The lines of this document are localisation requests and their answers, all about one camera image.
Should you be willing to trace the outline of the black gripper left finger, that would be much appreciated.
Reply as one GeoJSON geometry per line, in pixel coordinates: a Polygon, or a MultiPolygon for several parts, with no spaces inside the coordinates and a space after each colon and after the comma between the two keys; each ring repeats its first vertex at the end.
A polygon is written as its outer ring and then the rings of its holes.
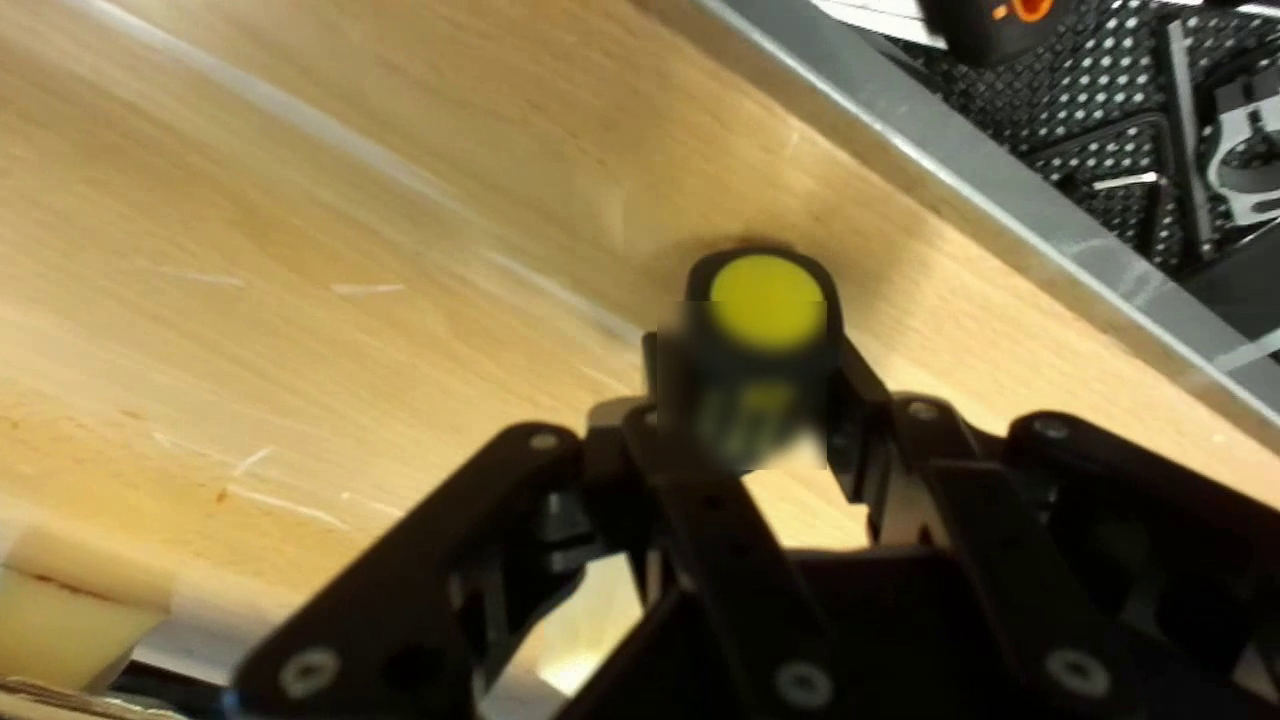
{"type": "Polygon", "coordinates": [[[582,433],[495,433],[246,654],[231,715],[481,720],[533,628],[620,557],[641,628],[554,720],[856,720],[861,662],[745,477],[808,428],[856,443],[880,378],[843,339],[698,362],[677,334],[643,371],[582,433]]]}

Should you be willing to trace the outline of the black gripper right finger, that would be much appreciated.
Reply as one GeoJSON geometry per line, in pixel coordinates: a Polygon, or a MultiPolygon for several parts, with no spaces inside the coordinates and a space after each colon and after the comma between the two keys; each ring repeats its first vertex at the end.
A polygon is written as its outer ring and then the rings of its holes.
{"type": "Polygon", "coordinates": [[[1277,720],[1277,509],[1066,411],[989,436],[861,353],[815,442],[867,542],[954,576],[1040,711],[1277,720]]]}

